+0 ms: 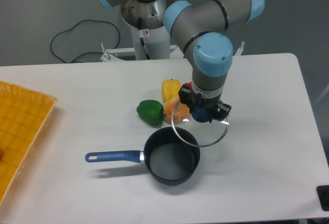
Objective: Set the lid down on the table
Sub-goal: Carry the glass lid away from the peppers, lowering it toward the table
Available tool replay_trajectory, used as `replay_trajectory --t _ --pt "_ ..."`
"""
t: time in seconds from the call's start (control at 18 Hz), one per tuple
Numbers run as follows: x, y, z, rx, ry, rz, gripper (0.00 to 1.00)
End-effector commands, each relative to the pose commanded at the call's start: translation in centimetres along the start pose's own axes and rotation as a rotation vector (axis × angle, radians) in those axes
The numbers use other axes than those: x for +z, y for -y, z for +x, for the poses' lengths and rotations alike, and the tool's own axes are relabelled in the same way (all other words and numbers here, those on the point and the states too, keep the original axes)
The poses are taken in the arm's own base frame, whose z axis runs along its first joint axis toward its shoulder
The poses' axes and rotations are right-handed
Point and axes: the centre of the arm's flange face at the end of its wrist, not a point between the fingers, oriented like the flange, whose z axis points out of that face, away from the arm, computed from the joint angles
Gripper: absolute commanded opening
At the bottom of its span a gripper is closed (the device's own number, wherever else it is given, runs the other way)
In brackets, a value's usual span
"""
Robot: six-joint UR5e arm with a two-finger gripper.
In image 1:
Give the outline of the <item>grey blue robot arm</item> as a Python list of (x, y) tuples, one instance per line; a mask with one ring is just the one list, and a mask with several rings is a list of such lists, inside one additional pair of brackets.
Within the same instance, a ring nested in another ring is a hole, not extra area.
[(99, 0), (121, 7), (130, 26), (137, 60), (165, 59), (174, 40), (192, 66), (192, 81), (179, 91), (182, 104), (200, 123), (224, 120), (231, 106), (221, 101), (233, 46), (229, 27), (259, 16), (265, 0), (209, 0), (199, 6), (174, 0)]

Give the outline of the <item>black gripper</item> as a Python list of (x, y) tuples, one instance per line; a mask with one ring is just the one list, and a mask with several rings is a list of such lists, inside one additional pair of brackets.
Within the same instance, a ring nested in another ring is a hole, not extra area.
[(229, 116), (232, 106), (221, 101), (224, 86), (215, 90), (204, 90), (192, 85), (191, 90), (180, 88), (180, 102), (190, 109), (192, 115), (209, 115), (209, 122), (223, 121)]

